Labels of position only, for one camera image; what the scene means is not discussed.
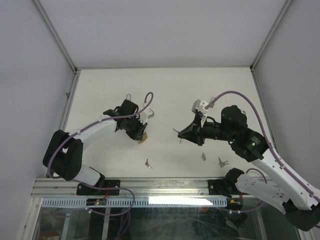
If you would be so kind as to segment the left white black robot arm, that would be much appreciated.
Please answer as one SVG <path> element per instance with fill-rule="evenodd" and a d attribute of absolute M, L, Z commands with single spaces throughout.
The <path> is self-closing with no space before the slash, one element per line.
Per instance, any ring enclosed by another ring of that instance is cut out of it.
<path fill-rule="evenodd" d="M 82 163 L 83 152 L 103 137 L 123 130 L 132 140 L 143 142 L 147 137 L 145 128 L 147 121 L 154 116 L 154 111 L 139 106 L 125 99 L 121 106 L 108 109 L 92 123 L 78 130 L 65 132 L 57 130 L 48 145 L 43 158 L 43 165 L 50 173 L 57 174 L 66 181 L 78 181 L 87 184 L 93 194 L 100 194 L 105 188 L 104 176 L 97 170 Z"/>

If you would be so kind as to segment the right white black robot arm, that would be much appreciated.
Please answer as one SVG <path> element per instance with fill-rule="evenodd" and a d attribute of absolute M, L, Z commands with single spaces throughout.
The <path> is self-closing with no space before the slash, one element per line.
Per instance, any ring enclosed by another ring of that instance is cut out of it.
<path fill-rule="evenodd" d="M 202 146 L 206 139 L 226 141 L 232 151 L 266 173 L 277 186 L 257 182 L 247 173 L 232 168 L 216 191 L 226 197 L 237 191 L 252 195 L 280 211 L 296 228 L 309 231 L 320 225 L 320 190 L 303 180 L 259 132 L 248 128 L 247 116 L 236 105 L 221 111 L 221 121 L 205 117 L 195 107 L 194 120 L 178 138 Z"/>

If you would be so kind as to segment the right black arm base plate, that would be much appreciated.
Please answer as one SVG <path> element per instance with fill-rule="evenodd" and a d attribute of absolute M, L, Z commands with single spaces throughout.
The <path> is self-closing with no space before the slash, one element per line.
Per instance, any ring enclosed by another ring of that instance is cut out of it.
<path fill-rule="evenodd" d="M 208 193 L 211 196 L 222 195 L 228 198 L 239 196 L 241 192 L 236 188 L 236 180 L 209 179 L 207 180 Z"/>

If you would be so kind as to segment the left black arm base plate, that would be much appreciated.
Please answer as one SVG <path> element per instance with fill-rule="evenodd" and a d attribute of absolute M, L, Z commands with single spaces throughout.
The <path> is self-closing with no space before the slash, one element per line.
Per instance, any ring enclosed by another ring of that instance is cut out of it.
<path fill-rule="evenodd" d="M 79 183 L 76 190 L 77 196 L 118 196 L 120 194 L 119 187 L 121 181 L 119 179 L 104 179 L 104 182 L 97 183 L 94 188 L 88 187 L 83 183 Z"/>

